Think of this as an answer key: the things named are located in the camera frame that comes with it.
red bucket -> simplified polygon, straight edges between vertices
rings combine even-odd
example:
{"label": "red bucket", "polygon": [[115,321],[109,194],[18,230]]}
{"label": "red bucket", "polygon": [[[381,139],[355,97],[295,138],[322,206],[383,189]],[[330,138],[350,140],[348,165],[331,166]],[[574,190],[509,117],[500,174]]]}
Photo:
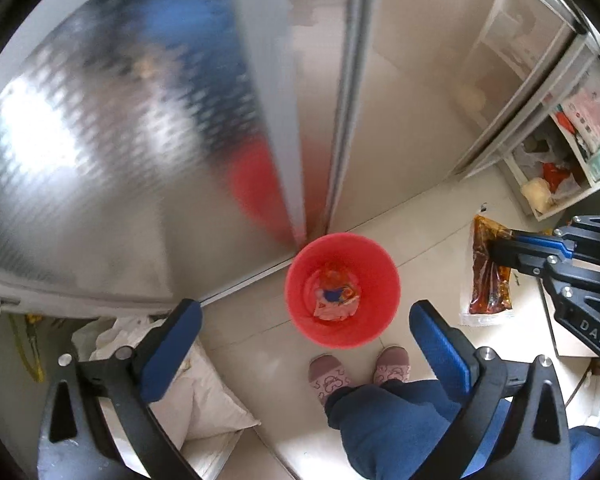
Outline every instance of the red bucket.
{"label": "red bucket", "polygon": [[[328,264],[347,267],[358,279],[360,304],[342,321],[314,316],[315,297],[306,284]],[[352,233],[314,240],[295,257],[285,283],[286,306],[298,330],[328,348],[353,348],[378,337],[389,326],[400,303],[400,277],[391,256],[377,243]]]}

floor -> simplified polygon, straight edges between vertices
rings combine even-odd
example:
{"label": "floor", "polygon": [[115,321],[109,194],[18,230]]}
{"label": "floor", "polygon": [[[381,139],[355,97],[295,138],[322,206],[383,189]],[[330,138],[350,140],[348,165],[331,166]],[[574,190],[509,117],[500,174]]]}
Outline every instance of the floor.
{"label": "floor", "polygon": [[[400,308],[388,329],[363,347],[333,352],[356,381],[370,380],[377,355],[391,344],[409,351],[411,379],[433,377],[411,338],[409,307],[426,298],[449,324],[458,325],[460,291],[470,269],[469,226],[483,204],[484,215],[510,228],[545,227],[522,213],[502,174],[491,168],[471,179],[443,183],[353,229],[391,254],[402,280]],[[281,270],[206,307],[202,341],[226,384],[261,420],[258,433],[263,441],[298,478],[359,479],[347,463],[338,432],[327,427],[306,382],[309,361],[325,349],[305,339],[290,322],[283,299],[285,274]],[[513,319],[502,326],[462,329],[476,347],[492,346],[505,359],[530,362],[538,354],[549,355],[567,399],[589,359],[557,359],[538,282],[516,273],[510,284]],[[570,426],[589,416],[586,396],[578,398],[585,400],[575,399],[569,406]],[[271,473],[266,480],[279,478],[286,474]]]}
{"label": "floor", "polygon": [[216,480],[294,480],[253,429],[245,430]]}

white floor tile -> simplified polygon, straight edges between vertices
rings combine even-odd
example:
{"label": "white floor tile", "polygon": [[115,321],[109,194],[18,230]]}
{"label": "white floor tile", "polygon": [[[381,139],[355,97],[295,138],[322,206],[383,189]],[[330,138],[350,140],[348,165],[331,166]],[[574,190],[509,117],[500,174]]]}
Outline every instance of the white floor tile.
{"label": "white floor tile", "polygon": [[217,480],[293,480],[254,430],[245,430]]}
{"label": "white floor tile", "polygon": [[584,381],[567,406],[569,427],[582,426],[591,415],[595,415],[600,405],[600,377],[590,377]]}
{"label": "white floor tile", "polygon": [[443,182],[352,232],[381,244],[400,266],[469,223],[483,203],[489,207],[503,200],[514,198],[500,171],[489,168],[460,182]]}
{"label": "white floor tile", "polygon": [[207,305],[200,334],[206,350],[227,346],[289,320],[282,269]]}

wall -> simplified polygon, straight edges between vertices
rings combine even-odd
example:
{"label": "wall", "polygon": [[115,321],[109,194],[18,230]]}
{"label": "wall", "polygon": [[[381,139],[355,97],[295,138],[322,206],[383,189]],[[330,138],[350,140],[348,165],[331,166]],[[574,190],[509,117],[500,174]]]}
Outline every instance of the wall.
{"label": "wall", "polygon": [[[43,320],[38,343],[45,373],[70,345],[71,334],[83,320],[67,320],[61,328]],[[25,351],[29,345],[24,339]],[[7,315],[0,317],[0,439],[30,478],[37,478],[38,433],[48,383],[36,384],[27,374],[13,341]]]}

blue gripper pad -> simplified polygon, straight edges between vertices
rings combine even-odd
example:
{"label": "blue gripper pad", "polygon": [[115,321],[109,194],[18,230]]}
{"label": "blue gripper pad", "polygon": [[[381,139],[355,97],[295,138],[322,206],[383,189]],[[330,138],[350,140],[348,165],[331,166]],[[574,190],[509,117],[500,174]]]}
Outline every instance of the blue gripper pad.
{"label": "blue gripper pad", "polygon": [[457,328],[451,328],[427,300],[411,306],[409,325],[447,397],[464,404],[479,374],[475,347]]}
{"label": "blue gripper pad", "polygon": [[182,360],[186,357],[202,328],[200,304],[193,300],[183,300],[183,302],[187,302],[186,308],[172,326],[167,327],[169,323],[167,318],[163,326],[153,329],[165,328],[167,330],[163,340],[142,368],[140,397],[147,404],[160,400],[164,396],[180,368]]}

